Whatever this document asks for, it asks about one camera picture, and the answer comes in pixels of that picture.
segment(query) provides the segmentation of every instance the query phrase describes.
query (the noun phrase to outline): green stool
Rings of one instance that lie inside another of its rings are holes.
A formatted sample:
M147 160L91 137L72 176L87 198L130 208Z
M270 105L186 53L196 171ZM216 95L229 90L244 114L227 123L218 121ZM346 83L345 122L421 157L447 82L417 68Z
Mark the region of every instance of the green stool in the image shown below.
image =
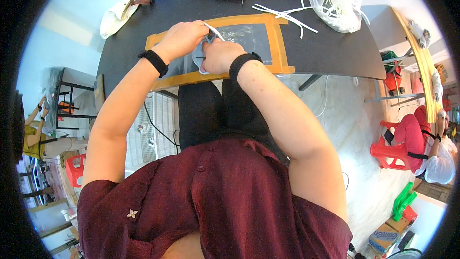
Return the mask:
M395 221L399 221L399 219L401 219L406 207L411 205L417 197L417 193L412 191L413 186L414 183L407 183L406 187L404 187L402 192L398 195L398 197L396 197L395 204L393 205L393 215Z

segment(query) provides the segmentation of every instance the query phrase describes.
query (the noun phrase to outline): maroon shirt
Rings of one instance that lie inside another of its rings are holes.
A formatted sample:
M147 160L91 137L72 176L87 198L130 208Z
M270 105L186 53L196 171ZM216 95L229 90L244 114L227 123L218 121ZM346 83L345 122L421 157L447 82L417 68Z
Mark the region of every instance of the maroon shirt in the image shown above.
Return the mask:
M340 217L292 195L271 151L236 138L189 147L121 183L89 183L78 229L88 259L158 259L197 230L205 258L344 259L352 238Z

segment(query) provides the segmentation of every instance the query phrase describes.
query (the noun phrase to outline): red pants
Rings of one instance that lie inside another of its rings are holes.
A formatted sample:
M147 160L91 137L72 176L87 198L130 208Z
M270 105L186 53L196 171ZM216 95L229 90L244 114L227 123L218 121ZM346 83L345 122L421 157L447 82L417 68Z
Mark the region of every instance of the red pants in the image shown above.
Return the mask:
M422 134L422 130L430 132L430 125L426 121L426 107L419 106L413 114L404 116L395 129L396 142L404 142L407 152L415 154L425 153L427 134ZM423 159L409 157L409 165L412 173L420 169Z

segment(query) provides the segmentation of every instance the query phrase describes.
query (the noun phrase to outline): white shirt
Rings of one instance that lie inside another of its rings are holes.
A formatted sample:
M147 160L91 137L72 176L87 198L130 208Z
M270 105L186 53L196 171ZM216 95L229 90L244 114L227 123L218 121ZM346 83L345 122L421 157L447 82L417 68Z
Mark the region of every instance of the white shirt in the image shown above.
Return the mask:
M434 144L434 139L428 137L425 155L430 153L431 147ZM455 175L455 164L452 158L451 151L457 152L457 147L449 138L445 137L441 140L437 156L429 159L423 159L420 169L415 171L415 175L420 175L425 172L425 180L428 183L449 183Z

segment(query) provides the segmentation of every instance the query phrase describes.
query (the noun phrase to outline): masking tape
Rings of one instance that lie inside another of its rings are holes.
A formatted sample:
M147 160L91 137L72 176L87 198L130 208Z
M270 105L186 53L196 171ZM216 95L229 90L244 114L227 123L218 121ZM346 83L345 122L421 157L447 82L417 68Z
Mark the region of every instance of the masking tape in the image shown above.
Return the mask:
M267 69L273 74L292 74L295 72L294 66L288 66L286 49L284 47L284 41L280 28L280 24L288 24L288 20L284 18L276 19L274 14L263 13L214 18L205 20L205 22L212 27L224 27L240 24L265 24L272 60L272 65L266 65ZM156 43L160 42L165 34L166 31L148 36L145 43L145 50L151 49ZM152 85L151 90L158 91L184 84L224 78L228 78L228 73L203 75L199 72L189 72L157 80Z

